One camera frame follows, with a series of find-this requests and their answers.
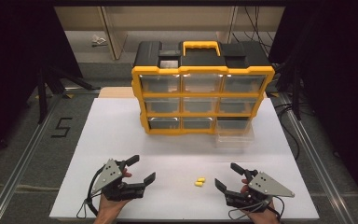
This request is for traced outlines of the yellow black organizer cabinet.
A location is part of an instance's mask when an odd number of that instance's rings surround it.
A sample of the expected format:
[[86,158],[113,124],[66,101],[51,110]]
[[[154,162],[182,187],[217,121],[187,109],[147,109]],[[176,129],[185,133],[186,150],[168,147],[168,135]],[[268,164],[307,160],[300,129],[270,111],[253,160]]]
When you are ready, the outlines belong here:
[[148,134],[243,136],[274,74],[257,42],[143,41],[131,85]]

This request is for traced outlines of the white crumpled cloth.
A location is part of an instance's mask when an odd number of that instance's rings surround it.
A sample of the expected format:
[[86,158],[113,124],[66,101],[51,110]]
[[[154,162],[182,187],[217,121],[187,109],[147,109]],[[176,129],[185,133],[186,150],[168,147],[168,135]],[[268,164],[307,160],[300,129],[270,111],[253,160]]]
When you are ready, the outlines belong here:
[[91,37],[91,45],[95,48],[95,47],[100,47],[100,46],[106,46],[107,45],[107,41],[102,38],[99,37],[98,35],[93,35]]

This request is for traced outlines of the dark curtain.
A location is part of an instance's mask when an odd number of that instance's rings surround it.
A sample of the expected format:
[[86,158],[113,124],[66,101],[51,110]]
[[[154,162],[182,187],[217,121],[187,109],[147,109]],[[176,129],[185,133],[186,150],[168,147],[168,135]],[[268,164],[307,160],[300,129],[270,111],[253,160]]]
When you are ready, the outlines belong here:
[[310,103],[358,186],[358,0],[279,0],[285,6],[269,59],[279,84],[294,68]]
[[46,66],[81,77],[69,41],[49,0],[0,0],[0,141]]

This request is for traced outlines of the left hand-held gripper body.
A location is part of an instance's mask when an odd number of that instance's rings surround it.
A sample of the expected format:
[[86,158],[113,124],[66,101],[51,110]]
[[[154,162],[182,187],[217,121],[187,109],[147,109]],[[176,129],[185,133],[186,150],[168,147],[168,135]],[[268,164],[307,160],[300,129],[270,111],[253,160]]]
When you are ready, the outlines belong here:
[[145,184],[127,184],[123,181],[124,170],[119,169],[122,161],[109,159],[97,172],[96,182],[91,184],[91,195],[101,192],[109,201],[125,201],[144,197]]

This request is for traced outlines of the beige wooden desk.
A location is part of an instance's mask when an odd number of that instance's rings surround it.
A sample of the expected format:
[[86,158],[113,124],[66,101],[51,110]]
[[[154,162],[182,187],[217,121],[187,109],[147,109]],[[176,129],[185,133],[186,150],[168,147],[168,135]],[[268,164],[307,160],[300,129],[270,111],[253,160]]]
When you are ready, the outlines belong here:
[[283,7],[56,7],[65,31],[103,31],[111,57],[119,59],[131,33],[143,39],[179,42],[217,40],[234,33],[276,32]]

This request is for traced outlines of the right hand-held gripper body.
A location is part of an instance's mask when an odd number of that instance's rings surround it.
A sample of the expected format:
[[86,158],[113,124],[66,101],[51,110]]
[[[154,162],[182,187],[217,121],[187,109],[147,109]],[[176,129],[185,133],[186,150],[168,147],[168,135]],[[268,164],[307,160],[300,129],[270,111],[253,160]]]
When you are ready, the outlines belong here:
[[268,208],[274,197],[295,197],[290,189],[266,173],[247,169],[235,169],[235,172],[245,176],[248,190],[240,193],[224,187],[224,196],[228,206],[259,213]]

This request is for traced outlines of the black tripod stand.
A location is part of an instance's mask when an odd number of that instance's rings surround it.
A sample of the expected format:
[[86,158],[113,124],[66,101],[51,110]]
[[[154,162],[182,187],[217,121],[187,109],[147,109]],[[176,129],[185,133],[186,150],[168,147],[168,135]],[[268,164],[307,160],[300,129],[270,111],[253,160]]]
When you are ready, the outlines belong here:
[[66,78],[77,86],[88,90],[97,91],[100,87],[92,86],[88,82],[82,80],[80,77],[75,77],[62,69],[55,66],[44,66],[37,74],[37,89],[38,89],[38,102],[39,102],[39,121],[41,124],[48,114],[48,103],[46,87],[49,87],[53,94],[63,94],[65,87],[63,86],[61,79]]

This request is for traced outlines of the clear plastic drawer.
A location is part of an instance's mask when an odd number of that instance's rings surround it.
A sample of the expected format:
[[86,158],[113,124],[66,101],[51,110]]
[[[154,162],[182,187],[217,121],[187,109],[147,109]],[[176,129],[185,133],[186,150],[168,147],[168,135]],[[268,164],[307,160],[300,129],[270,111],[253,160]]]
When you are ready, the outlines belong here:
[[252,122],[248,119],[219,119],[215,125],[215,145],[244,148],[254,142]]

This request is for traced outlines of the grid of clear drawers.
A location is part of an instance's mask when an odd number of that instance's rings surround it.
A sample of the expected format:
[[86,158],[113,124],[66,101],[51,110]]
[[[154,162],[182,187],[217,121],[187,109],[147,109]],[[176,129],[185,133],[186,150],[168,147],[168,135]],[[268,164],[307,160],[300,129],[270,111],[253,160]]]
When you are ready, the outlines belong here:
[[265,75],[142,75],[141,121],[151,133],[215,133],[219,119],[255,116]]

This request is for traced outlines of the person's left hand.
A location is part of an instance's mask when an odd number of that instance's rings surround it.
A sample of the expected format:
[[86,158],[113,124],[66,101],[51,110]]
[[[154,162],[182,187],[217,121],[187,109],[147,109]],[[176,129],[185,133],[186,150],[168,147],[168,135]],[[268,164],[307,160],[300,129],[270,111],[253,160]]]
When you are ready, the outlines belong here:
[[130,200],[125,200],[125,201],[120,201],[120,202],[109,201],[102,194],[101,198],[100,198],[99,212],[98,212],[97,217],[117,219],[121,210],[129,202],[130,202]]

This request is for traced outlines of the aluminium floor rail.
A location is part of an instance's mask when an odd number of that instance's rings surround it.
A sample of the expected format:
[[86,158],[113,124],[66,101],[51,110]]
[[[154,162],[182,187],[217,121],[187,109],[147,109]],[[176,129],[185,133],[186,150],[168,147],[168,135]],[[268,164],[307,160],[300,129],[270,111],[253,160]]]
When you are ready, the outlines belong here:
[[42,140],[43,134],[48,127],[50,118],[62,98],[61,94],[53,95],[51,98],[51,103],[48,107],[48,112],[45,118],[37,124],[34,133],[28,142],[28,145],[23,150],[20,159],[18,160],[14,170],[11,172],[8,181],[0,190],[0,220],[5,213],[14,193],[19,185],[26,168],[28,167],[35,150],[37,149],[40,141]]
[[324,189],[324,193],[328,198],[332,209],[334,210],[337,219],[340,224],[354,224],[354,219],[346,205],[343,197],[340,195],[336,184],[334,183],[332,176],[328,173],[320,155],[317,152],[316,147],[312,143],[309,134],[307,133],[303,123],[299,120],[299,116],[295,114],[295,107],[297,103],[293,103],[287,93],[283,93],[280,98],[283,104],[289,104],[292,106],[292,111],[288,113],[288,118],[293,126],[298,141],[304,148],[304,152],[307,154],[313,171],[318,177],[319,183]]

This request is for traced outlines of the tan wooden board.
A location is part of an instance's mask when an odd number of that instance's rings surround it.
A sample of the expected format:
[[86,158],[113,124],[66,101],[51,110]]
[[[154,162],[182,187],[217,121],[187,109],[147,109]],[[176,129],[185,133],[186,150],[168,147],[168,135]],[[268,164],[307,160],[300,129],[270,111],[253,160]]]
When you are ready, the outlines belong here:
[[134,98],[134,94],[131,87],[104,87],[99,98]]

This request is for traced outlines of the person's right hand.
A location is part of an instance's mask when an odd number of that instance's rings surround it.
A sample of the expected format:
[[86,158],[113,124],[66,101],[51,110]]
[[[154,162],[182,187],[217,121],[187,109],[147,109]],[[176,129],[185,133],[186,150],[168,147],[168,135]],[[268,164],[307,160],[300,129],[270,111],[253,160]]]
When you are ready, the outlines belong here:
[[277,215],[274,213],[275,211],[275,207],[274,207],[274,203],[270,203],[268,205],[268,209],[266,209],[264,212],[262,213],[250,213],[249,211],[243,210],[243,213],[250,218],[252,221],[253,220],[278,220]]

